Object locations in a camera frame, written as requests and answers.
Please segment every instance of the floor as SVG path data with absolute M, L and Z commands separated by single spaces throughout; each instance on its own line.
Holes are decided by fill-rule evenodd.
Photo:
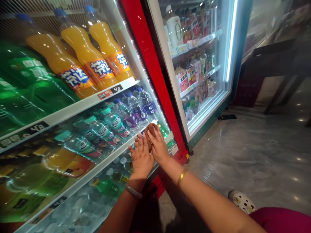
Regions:
M 257 208 L 283 207 L 311 215 L 311 129 L 299 121 L 299 114 L 305 115 L 302 106 L 310 106 L 298 109 L 296 101 L 294 95 L 285 108 L 288 115 L 284 108 L 263 115 L 260 107 L 230 107 L 224 114 L 237 119 L 212 125 L 195 146 L 188 169 L 224 196 L 239 190 Z M 207 232 L 186 197 L 176 190 L 171 197 L 165 192 L 159 199 L 163 232 L 180 226 L 183 232 Z

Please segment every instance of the glass door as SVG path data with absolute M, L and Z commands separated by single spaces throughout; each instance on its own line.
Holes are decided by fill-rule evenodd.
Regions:
M 190 141 L 231 92 L 237 0 L 148 4 Z

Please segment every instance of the white shoe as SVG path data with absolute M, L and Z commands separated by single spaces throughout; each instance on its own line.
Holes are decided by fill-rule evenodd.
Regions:
M 231 190 L 228 193 L 228 199 L 247 214 L 257 210 L 254 203 L 245 194 L 239 191 Z

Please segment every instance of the chair leg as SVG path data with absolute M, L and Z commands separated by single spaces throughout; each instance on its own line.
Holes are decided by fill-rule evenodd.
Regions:
M 266 110 L 263 112 L 264 114 L 269 114 L 270 110 L 274 106 L 275 102 L 278 100 L 279 96 L 282 94 L 284 91 L 284 88 L 288 84 L 289 80 L 291 79 L 292 75 L 285 75 L 282 83 L 279 85 L 278 89 L 276 90 L 274 96 L 270 100 L 270 103 L 268 104 Z
M 293 94 L 297 91 L 297 89 L 299 88 L 299 86 L 302 84 L 302 82 L 304 81 L 305 77 L 301 77 L 298 76 L 294 83 L 291 85 L 291 87 L 289 88 L 288 92 L 286 93 L 286 95 L 284 96 L 283 100 L 281 101 L 280 105 L 286 105 L 288 103 L 288 101 L 291 99 L 291 97 L 293 96 Z

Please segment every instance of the beverage cooler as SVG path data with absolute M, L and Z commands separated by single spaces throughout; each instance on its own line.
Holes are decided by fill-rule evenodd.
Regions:
M 238 33 L 244 2 L 144 2 L 161 68 L 190 150 L 228 104 L 236 55 L 241 49 L 238 43 L 245 39 Z
M 130 2 L 1 3 L 0 224 L 6 232 L 94 232 L 132 173 L 128 145 L 151 122 L 170 155 L 187 161 L 152 37 L 138 31 L 147 28 L 143 14 L 130 21 Z M 164 191 L 157 168 L 145 198 Z

